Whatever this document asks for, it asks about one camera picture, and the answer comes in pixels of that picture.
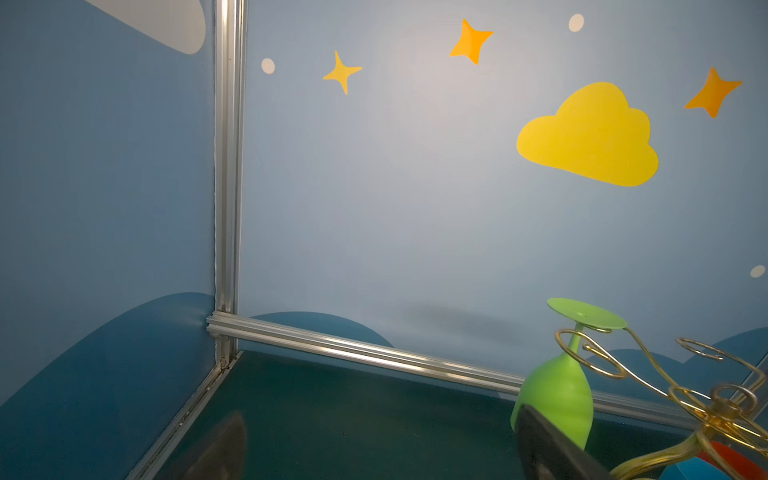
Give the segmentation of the green wine glass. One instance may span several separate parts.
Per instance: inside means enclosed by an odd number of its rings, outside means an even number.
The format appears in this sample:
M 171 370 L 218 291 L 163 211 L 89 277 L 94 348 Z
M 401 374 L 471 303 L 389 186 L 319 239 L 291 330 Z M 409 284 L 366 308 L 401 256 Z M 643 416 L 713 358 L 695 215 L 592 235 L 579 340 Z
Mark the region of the green wine glass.
M 627 326 L 618 315 L 600 307 L 567 298 L 550 298 L 548 306 L 576 323 L 563 353 L 537 367 L 520 388 L 510 425 L 521 433 L 522 408 L 534 407 L 578 447 L 584 448 L 591 432 L 594 402 L 591 388 L 581 363 L 576 360 L 584 328 L 611 332 Z

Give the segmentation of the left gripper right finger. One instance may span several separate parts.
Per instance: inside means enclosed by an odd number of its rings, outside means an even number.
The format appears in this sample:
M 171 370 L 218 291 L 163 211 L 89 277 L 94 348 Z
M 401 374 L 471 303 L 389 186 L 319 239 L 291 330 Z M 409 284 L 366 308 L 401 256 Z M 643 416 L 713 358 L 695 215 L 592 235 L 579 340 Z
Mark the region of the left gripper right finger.
M 515 435 L 528 480 L 613 479 L 605 467 L 531 405 L 524 404 L 518 410 Z

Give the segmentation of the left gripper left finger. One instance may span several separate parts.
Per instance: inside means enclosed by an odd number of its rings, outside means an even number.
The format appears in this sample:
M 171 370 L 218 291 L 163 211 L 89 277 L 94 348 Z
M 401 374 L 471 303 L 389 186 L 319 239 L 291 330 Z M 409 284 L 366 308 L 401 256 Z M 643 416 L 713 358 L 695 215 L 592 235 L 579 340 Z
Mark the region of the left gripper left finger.
M 163 480 L 237 480 L 245 471 L 247 429 L 243 415 L 234 412 L 157 475 Z

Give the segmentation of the blue wine glass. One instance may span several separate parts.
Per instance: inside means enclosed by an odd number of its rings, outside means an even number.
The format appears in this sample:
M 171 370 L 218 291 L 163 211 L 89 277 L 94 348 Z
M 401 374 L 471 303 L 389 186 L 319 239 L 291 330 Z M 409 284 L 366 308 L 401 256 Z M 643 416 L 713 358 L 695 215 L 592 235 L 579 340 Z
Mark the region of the blue wine glass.
M 730 477 L 705 460 L 693 457 L 667 466 L 659 480 L 730 480 Z

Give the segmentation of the red wine glass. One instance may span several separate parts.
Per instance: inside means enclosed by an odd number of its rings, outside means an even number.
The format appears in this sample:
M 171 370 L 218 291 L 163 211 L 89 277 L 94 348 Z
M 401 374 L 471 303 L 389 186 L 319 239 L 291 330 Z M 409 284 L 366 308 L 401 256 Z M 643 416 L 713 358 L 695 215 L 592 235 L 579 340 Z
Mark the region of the red wine glass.
M 711 445 L 718 455 L 747 480 L 767 480 L 767 471 L 736 450 L 716 441 Z

